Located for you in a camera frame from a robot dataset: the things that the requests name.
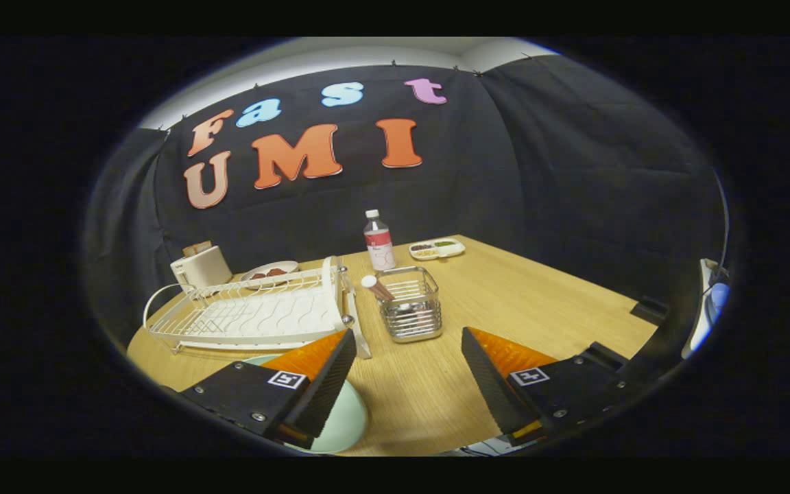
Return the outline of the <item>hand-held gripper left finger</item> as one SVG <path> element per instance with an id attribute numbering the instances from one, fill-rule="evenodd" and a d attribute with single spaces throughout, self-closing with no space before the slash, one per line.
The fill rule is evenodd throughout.
<path id="1" fill-rule="evenodd" d="M 352 329 L 336 331 L 261 365 L 229 363 L 185 388 L 181 397 L 266 440 L 310 448 L 356 356 Z"/>

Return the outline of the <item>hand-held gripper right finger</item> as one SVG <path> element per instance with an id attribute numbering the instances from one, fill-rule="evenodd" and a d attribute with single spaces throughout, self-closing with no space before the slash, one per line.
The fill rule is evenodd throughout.
<path id="1" fill-rule="evenodd" d="M 627 360 L 598 342 L 558 360 L 483 329 L 464 327 L 462 353 L 511 446 L 589 427 L 643 390 Z"/>

